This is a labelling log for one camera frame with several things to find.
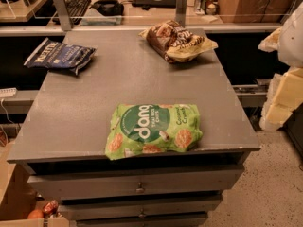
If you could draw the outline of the cans and jars group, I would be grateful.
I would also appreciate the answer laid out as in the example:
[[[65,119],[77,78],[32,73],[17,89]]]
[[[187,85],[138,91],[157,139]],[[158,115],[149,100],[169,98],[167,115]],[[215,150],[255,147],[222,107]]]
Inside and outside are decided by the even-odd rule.
[[[194,11],[199,15],[215,15],[218,13],[219,0],[195,0]]]

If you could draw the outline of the blue Kettle chip bag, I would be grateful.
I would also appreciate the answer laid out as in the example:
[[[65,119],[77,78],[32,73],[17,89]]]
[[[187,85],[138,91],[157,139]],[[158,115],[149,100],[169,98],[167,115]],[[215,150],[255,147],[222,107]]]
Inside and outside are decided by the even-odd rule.
[[[65,44],[45,38],[24,62],[27,68],[68,69],[75,75],[84,68],[96,52],[93,47]]]

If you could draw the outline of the white power strip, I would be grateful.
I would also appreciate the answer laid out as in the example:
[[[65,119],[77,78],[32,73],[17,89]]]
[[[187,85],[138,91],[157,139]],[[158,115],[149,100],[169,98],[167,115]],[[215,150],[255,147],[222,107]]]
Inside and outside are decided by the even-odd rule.
[[[5,98],[5,97],[12,97],[17,93],[16,88],[4,88],[0,89],[0,97]]]

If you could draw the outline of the red snack wrapper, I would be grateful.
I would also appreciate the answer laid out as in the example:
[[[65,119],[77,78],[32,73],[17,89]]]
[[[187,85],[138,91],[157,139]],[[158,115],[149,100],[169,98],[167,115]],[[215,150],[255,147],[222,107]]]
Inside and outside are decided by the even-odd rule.
[[[45,215],[52,215],[55,214],[58,210],[59,204],[57,201],[53,200],[48,202],[44,207],[43,207],[43,212]]]

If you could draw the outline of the grey drawer cabinet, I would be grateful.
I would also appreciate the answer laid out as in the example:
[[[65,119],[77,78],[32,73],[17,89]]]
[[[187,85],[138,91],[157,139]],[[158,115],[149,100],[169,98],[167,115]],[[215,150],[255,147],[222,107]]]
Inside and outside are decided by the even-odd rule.
[[[76,227],[198,227],[259,150],[216,54],[170,64],[135,29],[71,31],[65,41],[96,55],[77,76],[45,77],[9,161]],[[203,138],[185,153],[109,160],[106,139],[121,103],[193,103]]]

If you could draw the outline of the yellow foam blocks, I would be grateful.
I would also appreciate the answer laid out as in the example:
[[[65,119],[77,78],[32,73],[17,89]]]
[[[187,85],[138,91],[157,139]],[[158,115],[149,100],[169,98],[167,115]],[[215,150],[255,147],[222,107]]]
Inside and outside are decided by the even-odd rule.
[[[264,131],[276,131],[303,103],[302,43],[280,27],[262,40],[258,49],[276,51],[278,59],[289,66],[286,73],[274,73],[261,111],[260,127]]]

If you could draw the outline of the black keyboard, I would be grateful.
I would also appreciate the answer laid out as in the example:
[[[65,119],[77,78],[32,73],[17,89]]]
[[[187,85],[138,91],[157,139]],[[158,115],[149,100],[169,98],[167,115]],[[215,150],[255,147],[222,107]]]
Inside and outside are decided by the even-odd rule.
[[[78,25],[91,5],[92,0],[66,0],[55,5],[56,10],[66,7],[67,13],[74,25]]]

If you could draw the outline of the brown chip bag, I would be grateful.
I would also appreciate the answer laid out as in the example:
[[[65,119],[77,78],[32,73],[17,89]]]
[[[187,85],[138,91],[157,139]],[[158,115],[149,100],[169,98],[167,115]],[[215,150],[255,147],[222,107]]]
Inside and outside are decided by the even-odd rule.
[[[200,54],[218,47],[216,42],[193,34],[173,20],[147,28],[139,36],[168,63],[192,61]]]

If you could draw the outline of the black laptop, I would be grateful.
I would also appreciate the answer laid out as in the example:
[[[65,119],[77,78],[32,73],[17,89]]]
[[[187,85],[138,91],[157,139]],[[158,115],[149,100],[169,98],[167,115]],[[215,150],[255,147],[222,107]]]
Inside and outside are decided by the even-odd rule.
[[[133,0],[132,6],[150,6],[152,8],[175,8],[176,0]]]

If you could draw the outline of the orange fruit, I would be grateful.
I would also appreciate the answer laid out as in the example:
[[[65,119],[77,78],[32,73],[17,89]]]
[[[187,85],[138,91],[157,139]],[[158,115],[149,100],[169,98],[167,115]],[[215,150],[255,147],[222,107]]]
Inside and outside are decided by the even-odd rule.
[[[36,218],[43,218],[43,217],[44,217],[44,212],[40,209],[32,210],[27,216],[28,219],[36,219]]]

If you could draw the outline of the brown cardboard box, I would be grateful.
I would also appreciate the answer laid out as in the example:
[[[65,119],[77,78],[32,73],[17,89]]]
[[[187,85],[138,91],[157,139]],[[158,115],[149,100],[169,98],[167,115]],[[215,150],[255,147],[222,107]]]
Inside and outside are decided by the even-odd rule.
[[[219,0],[219,15],[225,23],[276,23],[293,0]]]

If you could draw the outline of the black headphones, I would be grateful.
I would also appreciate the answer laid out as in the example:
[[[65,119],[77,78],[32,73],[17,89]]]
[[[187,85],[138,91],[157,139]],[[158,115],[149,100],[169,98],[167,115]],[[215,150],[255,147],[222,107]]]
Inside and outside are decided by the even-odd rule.
[[[124,5],[117,0],[98,0],[92,5],[103,16],[117,16],[124,12]]]

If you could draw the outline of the green Dang chip bag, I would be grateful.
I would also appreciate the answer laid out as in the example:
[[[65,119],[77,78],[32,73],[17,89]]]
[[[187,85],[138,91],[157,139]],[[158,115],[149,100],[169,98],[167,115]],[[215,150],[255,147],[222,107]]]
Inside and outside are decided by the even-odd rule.
[[[168,151],[186,152],[201,140],[194,104],[119,104],[111,119],[105,154],[110,160]]]

